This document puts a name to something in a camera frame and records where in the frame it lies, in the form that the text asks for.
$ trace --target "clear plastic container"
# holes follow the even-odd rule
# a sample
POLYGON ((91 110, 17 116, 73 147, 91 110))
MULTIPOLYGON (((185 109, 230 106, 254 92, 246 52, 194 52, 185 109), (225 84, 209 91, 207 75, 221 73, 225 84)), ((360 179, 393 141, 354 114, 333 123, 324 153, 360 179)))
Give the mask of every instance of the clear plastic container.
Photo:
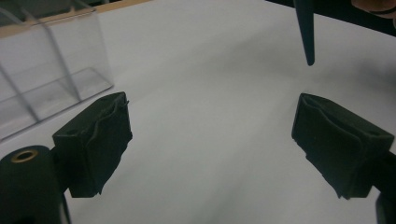
POLYGON ((0 8, 0 140, 113 85, 94 8, 21 13, 0 8))

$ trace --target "wooden edge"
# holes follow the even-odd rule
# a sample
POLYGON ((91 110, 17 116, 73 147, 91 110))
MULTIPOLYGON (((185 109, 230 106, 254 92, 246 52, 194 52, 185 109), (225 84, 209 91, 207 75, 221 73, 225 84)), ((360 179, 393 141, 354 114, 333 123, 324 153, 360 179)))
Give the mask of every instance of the wooden edge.
POLYGON ((99 13, 106 12, 106 11, 114 10, 114 9, 121 8, 121 7, 129 7, 129 6, 137 5, 140 3, 145 3, 148 1, 151 1, 151 0, 121 0, 119 2, 113 2, 113 3, 98 6, 98 7, 96 7, 96 11, 99 13))

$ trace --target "white surface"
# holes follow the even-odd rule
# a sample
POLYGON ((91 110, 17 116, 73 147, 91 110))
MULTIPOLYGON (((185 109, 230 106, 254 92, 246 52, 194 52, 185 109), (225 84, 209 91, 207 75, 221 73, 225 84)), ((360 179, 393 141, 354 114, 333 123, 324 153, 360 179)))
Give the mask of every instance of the white surface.
MULTIPOLYGON (((396 133, 396 40, 315 19, 308 67, 293 9, 262 0, 155 0, 100 14, 116 86, 106 93, 127 93, 134 140, 102 195, 67 193, 74 223, 375 223, 377 190, 338 199, 290 132, 308 92, 396 133)), ((1 153, 52 147, 50 135, 90 102, 1 153)))

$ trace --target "white table surface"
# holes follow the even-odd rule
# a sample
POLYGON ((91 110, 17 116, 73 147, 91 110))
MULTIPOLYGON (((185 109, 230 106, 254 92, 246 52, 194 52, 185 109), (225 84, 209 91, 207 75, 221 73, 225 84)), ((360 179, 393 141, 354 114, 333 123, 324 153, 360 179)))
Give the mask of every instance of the white table surface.
MULTIPOLYGON (((316 16, 309 67, 294 10, 262 0, 154 0, 99 19, 115 78, 104 94, 127 93, 134 139, 102 195, 66 192, 73 223, 376 223, 378 191, 338 199, 290 133, 307 92, 396 134, 394 37, 316 16)), ((92 101, 1 156, 53 147, 92 101)))

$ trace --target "transparent acrylic box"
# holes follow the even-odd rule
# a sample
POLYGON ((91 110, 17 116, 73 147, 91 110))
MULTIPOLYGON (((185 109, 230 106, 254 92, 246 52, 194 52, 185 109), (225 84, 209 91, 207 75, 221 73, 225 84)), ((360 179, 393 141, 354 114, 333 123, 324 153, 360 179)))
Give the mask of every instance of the transparent acrylic box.
POLYGON ((96 11, 24 21, 0 8, 0 141, 113 85, 96 11))

